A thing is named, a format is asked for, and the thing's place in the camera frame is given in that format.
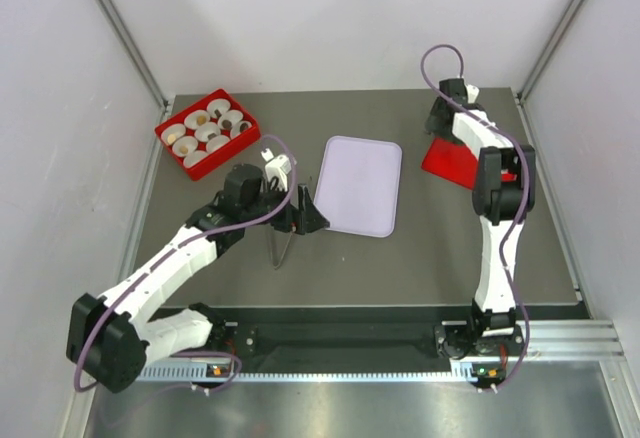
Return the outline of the red box lid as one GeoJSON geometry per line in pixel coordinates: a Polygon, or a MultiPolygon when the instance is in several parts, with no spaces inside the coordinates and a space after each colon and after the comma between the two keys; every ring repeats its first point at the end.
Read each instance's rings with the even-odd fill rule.
{"type": "Polygon", "coordinates": [[[436,137],[421,164],[423,171],[474,190],[478,157],[464,144],[457,145],[436,137]]]}

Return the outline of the metal serving tongs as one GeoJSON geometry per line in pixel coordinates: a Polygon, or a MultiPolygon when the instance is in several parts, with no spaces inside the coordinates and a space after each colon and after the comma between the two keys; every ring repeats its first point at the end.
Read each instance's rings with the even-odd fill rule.
{"type": "MultiPolygon", "coordinates": [[[[298,210],[298,194],[297,194],[297,204],[295,205],[295,207],[298,210]]],[[[287,236],[287,238],[284,242],[284,245],[282,247],[279,247],[276,239],[277,232],[278,231],[275,231],[271,226],[268,225],[268,228],[266,231],[267,251],[268,251],[269,259],[271,261],[271,266],[274,270],[280,269],[284,264],[287,251],[289,249],[289,246],[292,242],[294,235],[296,234],[296,233],[284,233],[287,236]]]]}

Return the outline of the red chocolate box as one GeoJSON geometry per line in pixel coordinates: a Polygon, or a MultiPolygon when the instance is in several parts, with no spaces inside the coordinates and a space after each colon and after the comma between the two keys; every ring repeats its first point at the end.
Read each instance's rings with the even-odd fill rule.
{"type": "Polygon", "coordinates": [[[193,181],[210,174],[261,137],[257,120],[217,89],[155,128],[164,149],[193,181]]]}

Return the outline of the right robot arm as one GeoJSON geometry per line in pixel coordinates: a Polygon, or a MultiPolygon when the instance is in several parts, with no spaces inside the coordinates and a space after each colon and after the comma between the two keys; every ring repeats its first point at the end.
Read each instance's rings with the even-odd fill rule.
{"type": "Polygon", "coordinates": [[[500,131],[477,104],[477,87],[461,77],[442,80],[425,128],[433,141],[424,171],[471,192],[482,231],[478,287],[465,325],[444,326],[439,351],[451,359],[487,354],[516,343],[517,247],[535,204],[536,152],[500,131]]]}

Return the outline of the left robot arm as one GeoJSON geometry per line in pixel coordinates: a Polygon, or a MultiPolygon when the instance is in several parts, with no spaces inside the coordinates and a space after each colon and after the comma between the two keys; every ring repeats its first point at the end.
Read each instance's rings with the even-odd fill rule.
{"type": "Polygon", "coordinates": [[[88,391],[82,382],[88,375],[119,393],[157,361],[191,349],[220,352],[227,332],[216,324],[210,307],[196,304],[167,318],[154,315],[188,280],[242,240],[246,229],[266,225],[306,235],[328,228],[308,187],[294,178],[294,170],[277,159],[265,168],[234,166],[213,200],[194,211],[155,256],[102,294],[79,297],[66,347],[75,365],[75,390],[88,391]]]}

